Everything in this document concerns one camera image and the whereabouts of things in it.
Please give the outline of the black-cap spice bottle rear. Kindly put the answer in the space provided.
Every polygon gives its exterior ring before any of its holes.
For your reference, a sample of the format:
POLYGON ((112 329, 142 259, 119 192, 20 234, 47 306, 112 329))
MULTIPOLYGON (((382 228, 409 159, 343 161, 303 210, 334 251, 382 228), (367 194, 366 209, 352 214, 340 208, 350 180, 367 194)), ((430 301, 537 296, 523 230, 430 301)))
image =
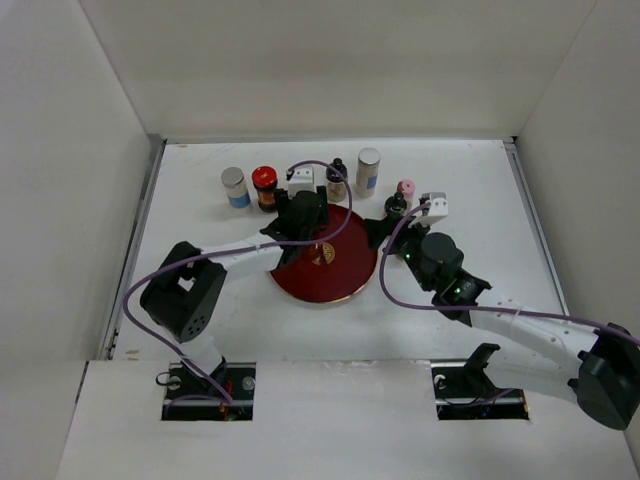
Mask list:
POLYGON ((341 158, 334 158, 330 168, 325 170, 327 182, 327 198, 329 202, 338 203, 347 196, 347 188, 344 183, 348 179, 347 167, 341 158))

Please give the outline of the black-cap clear spice bottle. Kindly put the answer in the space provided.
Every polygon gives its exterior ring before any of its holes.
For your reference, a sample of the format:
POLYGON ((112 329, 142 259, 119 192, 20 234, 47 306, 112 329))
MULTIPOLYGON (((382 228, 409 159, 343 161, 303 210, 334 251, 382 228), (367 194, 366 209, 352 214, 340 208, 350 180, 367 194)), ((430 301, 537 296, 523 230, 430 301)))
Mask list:
POLYGON ((408 210, 408 202, 405 196, 401 192, 395 192, 392 196, 388 197, 384 204, 385 215, 397 219, 406 215, 408 210))

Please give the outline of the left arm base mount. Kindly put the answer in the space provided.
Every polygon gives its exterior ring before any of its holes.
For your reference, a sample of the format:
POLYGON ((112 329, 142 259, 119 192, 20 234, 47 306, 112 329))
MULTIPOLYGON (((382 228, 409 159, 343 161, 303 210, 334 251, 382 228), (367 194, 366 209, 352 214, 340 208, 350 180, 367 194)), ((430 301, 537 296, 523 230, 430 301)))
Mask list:
POLYGON ((181 363, 156 376, 155 383, 164 389, 162 421, 251 421, 254 410, 257 365, 227 363, 214 379, 232 401, 205 379, 198 377, 181 363))

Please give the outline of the pink-cap spice shaker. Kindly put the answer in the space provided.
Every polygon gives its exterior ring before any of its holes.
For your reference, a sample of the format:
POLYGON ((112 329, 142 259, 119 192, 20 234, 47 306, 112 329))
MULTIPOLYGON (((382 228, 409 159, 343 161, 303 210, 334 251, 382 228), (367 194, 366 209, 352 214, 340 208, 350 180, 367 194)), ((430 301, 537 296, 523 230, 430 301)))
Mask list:
POLYGON ((397 191, 403 195, 407 204, 406 210, 409 211, 413 205, 415 183, 410 179, 402 179, 397 184, 397 191))

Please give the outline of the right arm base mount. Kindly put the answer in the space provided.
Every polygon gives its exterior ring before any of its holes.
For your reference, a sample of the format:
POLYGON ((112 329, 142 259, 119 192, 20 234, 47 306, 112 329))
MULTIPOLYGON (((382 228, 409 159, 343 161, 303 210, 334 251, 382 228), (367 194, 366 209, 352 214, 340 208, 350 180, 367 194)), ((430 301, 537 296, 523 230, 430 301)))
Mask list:
POLYGON ((486 375, 497 344, 481 344, 467 359, 431 363, 435 409, 440 421, 529 420, 524 392, 497 388, 486 375))

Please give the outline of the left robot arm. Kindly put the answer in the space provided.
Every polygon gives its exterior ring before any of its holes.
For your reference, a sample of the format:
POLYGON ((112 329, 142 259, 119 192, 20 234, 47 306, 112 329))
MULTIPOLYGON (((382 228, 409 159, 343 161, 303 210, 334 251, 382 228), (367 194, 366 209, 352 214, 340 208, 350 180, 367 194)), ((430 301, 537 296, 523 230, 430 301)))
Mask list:
POLYGON ((276 191, 276 218, 257 234, 221 248, 224 256, 190 262, 149 281, 139 304, 174 342, 184 347, 190 386, 206 399, 224 387, 225 359, 206 329, 223 286, 263 272, 281 270, 297 260, 308 242, 329 224, 324 186, 290 197, 276 191))

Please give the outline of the peppercorn jar blue label left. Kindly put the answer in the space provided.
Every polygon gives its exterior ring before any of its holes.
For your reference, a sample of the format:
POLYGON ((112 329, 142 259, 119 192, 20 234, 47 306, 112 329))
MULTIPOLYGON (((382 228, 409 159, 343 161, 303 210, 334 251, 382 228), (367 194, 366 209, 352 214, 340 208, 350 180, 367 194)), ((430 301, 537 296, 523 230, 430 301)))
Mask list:
POLYGON ((229 205, 236 211, 246 212, 251 208, 251 198, 243 171, 238 167, 228 167, 221 173, 229 205))

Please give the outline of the red-lid chili sauce jar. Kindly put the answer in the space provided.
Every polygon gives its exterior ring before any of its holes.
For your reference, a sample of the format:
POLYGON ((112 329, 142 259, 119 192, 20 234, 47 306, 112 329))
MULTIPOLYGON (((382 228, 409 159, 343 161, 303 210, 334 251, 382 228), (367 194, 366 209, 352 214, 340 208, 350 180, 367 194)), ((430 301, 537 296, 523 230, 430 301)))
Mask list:
POLYGON ((276 209, 275 191, 278 184, 277 172, 271 166, 259 166, 251 175, 252 183, 257 192, 258 206, 265 212, 276 209))

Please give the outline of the round red lacquer tray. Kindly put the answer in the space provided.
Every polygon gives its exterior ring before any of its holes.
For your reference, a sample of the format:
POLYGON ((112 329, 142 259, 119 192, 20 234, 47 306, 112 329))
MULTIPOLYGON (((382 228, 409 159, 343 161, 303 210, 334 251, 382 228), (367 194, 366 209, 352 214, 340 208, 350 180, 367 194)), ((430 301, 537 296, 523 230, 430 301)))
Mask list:
POLYGON ((327 304, 345 300, 369 282, 378 253, 368 246, 364 220, 331 204, 329 225, 317 236, 335 236, 308 247, 292 264, 271 273, 273 281, 297 300, 327 304))

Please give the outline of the peppercorn jar silver lid right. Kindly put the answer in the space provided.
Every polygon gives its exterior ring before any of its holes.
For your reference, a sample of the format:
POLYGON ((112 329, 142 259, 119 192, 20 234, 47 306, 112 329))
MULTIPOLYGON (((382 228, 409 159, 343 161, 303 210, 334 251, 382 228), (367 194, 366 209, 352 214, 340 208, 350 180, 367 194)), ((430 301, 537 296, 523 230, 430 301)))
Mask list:
POLYGON ((375 148, 366 147, 358 153, 356 192, 361 198, 374 195, 380 161, 381 154, 375 148))

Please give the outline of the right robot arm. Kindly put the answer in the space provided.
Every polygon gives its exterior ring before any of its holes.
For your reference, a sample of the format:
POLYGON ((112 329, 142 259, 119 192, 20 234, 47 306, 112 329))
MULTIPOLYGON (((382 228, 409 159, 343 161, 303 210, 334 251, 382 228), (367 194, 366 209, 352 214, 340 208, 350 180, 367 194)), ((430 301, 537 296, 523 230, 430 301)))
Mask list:
POLYGON ((496 343, 476 348, 460 371, 482 400, 493 389, 522 389, 563 399, 613 430, 626 429, 639 408, 639 340, 614 324, 535 311, 463 267, 454 240, 431 232, 424 217, 389 214, 364 222, 371 248, 399 255, 419 287, 432 295, 426 310, 525 348, 496 343))

